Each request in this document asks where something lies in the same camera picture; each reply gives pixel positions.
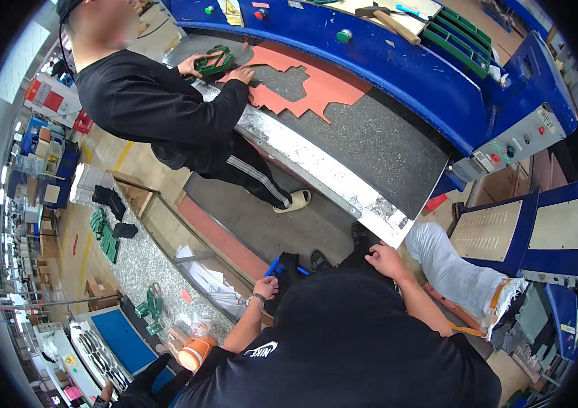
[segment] leather scrap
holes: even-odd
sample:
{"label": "leather scrap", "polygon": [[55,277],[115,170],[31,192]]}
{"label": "leather scrap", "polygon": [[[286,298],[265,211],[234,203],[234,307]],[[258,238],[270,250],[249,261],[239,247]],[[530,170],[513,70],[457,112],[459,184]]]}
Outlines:
{"label": "leather scrap", "polygon": [[[252,52],[253,58],[244,67],[268,65],[280,72],[286,72],[291,67],[304,67],[305,74],[309,75],[303,82],[307,96],[296,102],[286,100],[263,84],[257,87],[249,86],[249,100],[252,106],[256,108],[266,106],[276,115],[288,109],[299,118],[309,109],[331,123],[324,114],[330,102],[353,105],[372,88],[368,82],[347,71],[275,42],[264,41],[254,46]],[[227,80],[228,75],[219,82]]]}

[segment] green push button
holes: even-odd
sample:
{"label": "green push button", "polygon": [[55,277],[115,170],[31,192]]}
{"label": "green push button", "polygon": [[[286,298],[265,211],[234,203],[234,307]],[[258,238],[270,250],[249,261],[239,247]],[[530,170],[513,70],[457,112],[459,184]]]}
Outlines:
{"label": "green push button", "polygon": [[352,33],[350,30],[341,30],[337,33],[337,40],[344,44],[348,44],[352,39]]}

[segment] white slide sandal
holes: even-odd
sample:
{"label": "white slide sandal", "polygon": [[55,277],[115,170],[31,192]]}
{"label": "white slide sandal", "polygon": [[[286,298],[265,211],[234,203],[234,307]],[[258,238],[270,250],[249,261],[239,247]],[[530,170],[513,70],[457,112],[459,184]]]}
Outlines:
{"label": "white slide sandal", "polygon": [[309,190],[299,190],[291,193],[291,200],[292,204],[291,207],[287,209],[279,209],[273,207],[273,211],[277,212],[278,214],[288,213],[289,211],[295,211],[297,209],[301,209],[307,207],[309,202],[312,200],[312,192]]}

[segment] wooden handle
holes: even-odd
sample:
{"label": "wooden handle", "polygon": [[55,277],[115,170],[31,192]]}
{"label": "wooden handle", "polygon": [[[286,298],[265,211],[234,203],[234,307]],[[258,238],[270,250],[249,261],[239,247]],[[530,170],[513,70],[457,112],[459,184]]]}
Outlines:
{"label": "wooden handle", "polygon": [[373,15],[375,16],[376,19],[380,20],[385,25],[387,25],[389,28],[394,30],[399,35],[401,35],[405,40],[407,40],[409,42],[409,44],[411,44],[411,45],[419,45],[420,44],[420,38],[418,38],[418,36],[416,34],[409,31],[405,26],[400,24],[398,21],[395,21],[394,19],[392,19],[391,16],[389,16],[388,14],[384,14],[383,12],[381,12],[379,10],[375,10],[373,12]]}

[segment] black sweatshirt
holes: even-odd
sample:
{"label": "black sweatshirt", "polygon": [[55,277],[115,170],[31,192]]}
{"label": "black sweatshirt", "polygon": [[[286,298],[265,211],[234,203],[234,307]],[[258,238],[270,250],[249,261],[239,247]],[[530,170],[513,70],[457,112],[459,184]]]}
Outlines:
{"label": "black sweatshirt", "polygon": [[291,287],[244,352],[213,348],[176,408],[496,408],[500,395],[463,334],[441,337],[397,291],[336,269]]}
{"label": "black sweatshirt", "polygon": [[248,87],[228,81],[212,102],[144,55],[122,50],[74,77],[83,109],[102,129],[125,140],[150,143],[175,169],[210,173],[232,152],[232,131],[248,101]]}

